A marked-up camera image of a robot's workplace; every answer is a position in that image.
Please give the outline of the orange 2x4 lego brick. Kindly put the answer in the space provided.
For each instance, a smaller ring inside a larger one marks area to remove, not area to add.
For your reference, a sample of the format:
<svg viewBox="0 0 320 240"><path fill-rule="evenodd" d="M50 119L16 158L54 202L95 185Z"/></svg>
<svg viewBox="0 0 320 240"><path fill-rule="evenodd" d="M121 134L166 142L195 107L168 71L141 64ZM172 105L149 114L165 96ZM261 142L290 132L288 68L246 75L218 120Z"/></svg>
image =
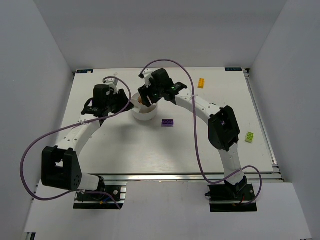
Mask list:
<svg viewBox="0 0 320 240"><path fill-rule="evenodd" d="M200 78L200 79L198 80L197 87L198 87L199 89L203 89L204 86L205 86L205 79L204 79L204 78Z"/></svg>

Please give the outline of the lime lego brick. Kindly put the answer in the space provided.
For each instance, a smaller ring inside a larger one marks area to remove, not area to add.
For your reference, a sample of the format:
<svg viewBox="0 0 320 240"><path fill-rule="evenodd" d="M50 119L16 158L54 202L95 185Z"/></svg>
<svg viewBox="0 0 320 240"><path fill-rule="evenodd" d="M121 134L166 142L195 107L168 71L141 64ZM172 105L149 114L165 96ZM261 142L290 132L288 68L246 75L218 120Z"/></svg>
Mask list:
<svg viewBox="0 0 320 240"><path fill-rule="evenodd" d="M252 144L253 140L254 140L254 133L248 131L245 136L245 142Z"/></svg>

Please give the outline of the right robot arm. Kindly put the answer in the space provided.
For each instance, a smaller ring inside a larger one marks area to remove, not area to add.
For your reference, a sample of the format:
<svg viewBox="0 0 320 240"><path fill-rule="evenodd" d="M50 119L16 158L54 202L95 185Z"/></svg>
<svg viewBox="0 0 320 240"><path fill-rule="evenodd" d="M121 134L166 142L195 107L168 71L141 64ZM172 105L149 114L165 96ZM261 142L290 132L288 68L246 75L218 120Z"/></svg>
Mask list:
<svg viewBox="0 0 320 240"><path fill-rule="evenodd" d="M234 196L239 195L248 181L238 153L240 128L234 110L228 105L219 107L209 103L195 95L185 84L173 82L163 68L155 71L144 69L139 77L145 82L138 89L143 105L150 107L164 99L190 111L194 119L200 118L207 124L208 140L221 158L224 184Z"/></svg>

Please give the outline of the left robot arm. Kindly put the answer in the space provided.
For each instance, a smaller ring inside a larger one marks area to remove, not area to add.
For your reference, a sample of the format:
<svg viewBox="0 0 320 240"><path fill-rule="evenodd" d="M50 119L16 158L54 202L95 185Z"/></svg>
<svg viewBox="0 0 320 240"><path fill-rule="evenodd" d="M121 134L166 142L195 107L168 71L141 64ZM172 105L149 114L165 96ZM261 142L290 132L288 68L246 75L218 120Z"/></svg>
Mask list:
<svg viewBox="0 0 320 240"><path fill-rule="evenodd" d="M80 113L79 125L55 146L47 146L41 154L41 181L44 186L68 191L102 190L101 177L84 173L79 156L93 134L101 128L105 117L133 109L123 89L113 85L97 84L93 97L88 99Z"/></svg>

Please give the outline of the white round divided container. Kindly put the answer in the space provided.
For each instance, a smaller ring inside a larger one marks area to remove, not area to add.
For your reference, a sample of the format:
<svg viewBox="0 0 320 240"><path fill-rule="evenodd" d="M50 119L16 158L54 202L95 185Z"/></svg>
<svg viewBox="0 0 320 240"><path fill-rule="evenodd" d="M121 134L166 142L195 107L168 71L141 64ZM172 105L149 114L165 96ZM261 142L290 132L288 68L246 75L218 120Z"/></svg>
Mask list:
<svg viewBox="0 0 320 240"><path fill-rule="evenodd" d="M152 104L150 107L147 107L140 104L138 99L141 99L139 93L134 94L131 98L131 103L134 106L132 109L133 117L139 121L150 121L155 118L158 113L158 104Z"/></svg>

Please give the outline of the purple 2x4 lego brick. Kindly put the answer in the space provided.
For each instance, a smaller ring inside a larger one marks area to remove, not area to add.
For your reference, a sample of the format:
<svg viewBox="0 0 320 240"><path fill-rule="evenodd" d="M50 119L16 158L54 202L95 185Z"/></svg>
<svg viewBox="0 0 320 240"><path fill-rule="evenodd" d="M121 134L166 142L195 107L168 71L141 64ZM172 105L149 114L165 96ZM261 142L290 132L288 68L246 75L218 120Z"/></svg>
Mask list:
<svg viewBox="0 0 320 240"><path fill-rule="evenodd" d="M162 119L161 120L161 126L162 127L173 127L174 126L174 120L173 119Z"/></svg>

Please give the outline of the left blue table label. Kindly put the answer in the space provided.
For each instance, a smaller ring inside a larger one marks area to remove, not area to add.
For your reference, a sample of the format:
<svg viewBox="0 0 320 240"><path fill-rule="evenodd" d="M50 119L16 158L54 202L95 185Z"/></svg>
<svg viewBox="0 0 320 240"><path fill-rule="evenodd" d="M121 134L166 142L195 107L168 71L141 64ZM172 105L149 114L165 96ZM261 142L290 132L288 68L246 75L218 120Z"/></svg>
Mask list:
<svg viewBox="0 0 320 240"><path fill-rule="evenodd" d="M93 69L78 69L76 74L92 74L93 72Z"/></svg>

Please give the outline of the blue table label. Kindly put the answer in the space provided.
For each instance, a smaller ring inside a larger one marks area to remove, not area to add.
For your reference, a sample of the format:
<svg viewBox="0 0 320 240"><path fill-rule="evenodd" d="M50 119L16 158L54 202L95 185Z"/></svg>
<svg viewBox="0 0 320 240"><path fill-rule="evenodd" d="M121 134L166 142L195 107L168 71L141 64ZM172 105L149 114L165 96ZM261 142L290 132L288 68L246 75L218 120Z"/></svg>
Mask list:
<svg viewBox="0 0 320 240"><path fill-rule="evenodd" d="M225 67L224 68L226 72L242 72L241 67Z"/></svg>
<svg viewBox="0 0 320 240"><path fill-rule="evenodd" d="M93 69L78 69L76 74L92 74L93 72Z"/></svg>

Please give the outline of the right blue table label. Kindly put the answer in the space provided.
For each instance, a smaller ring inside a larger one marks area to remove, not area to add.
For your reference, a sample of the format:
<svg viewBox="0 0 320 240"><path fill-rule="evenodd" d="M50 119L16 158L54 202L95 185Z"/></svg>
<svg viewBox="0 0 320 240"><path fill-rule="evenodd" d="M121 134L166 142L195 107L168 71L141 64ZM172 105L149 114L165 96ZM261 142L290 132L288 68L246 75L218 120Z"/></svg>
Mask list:
<svg viewBox="0 0 320 240"><path fill-rule="evenodd" d="M225 67L224 68L226 72L242 72L241 67Z"/></svg>

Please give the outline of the aluminium table rail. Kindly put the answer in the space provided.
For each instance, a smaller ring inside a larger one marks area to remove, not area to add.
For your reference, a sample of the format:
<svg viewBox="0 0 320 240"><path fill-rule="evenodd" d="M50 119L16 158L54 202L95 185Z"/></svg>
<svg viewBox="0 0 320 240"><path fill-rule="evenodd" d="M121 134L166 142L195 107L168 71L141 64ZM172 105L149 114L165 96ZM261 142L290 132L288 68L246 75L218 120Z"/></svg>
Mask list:
<svg viewBox="0 0 320 240"><path fill-rule="evenodd" d="M279 170L276 172L262 173L261 177L263 181L277 182L283 181L282 175ZM200 174L144 174L144 175L102 175L105 181L204 181L204 178Z"/></svg>

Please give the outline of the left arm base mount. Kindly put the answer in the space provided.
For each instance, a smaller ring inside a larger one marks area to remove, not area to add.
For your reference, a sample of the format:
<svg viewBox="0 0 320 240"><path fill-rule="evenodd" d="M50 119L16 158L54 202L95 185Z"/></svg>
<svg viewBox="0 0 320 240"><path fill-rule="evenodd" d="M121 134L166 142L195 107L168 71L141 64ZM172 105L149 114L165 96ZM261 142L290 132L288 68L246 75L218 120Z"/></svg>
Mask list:
<svg viewBox="0 0 320 240"><path fill-rule="evenodd" d="M73 209L76 210L120 210L126 199L127 184L106 182L104 192L109 194L76 193Z"/></svg>

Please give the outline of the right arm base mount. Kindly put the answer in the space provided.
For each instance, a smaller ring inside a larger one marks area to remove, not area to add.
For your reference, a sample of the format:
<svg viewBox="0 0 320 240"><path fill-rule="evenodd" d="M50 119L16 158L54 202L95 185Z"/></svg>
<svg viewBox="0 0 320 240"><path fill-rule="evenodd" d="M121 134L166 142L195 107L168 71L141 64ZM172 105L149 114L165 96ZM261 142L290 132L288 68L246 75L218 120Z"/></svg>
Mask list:
<svg viewBox="0 0 320 240"><path fill-rule="evenodd" d="M238 195L235 195L225 185L209 185L208 192L204 196L209 200L211 213L249 213L258 211L252 184L246 185Z"/></svg>

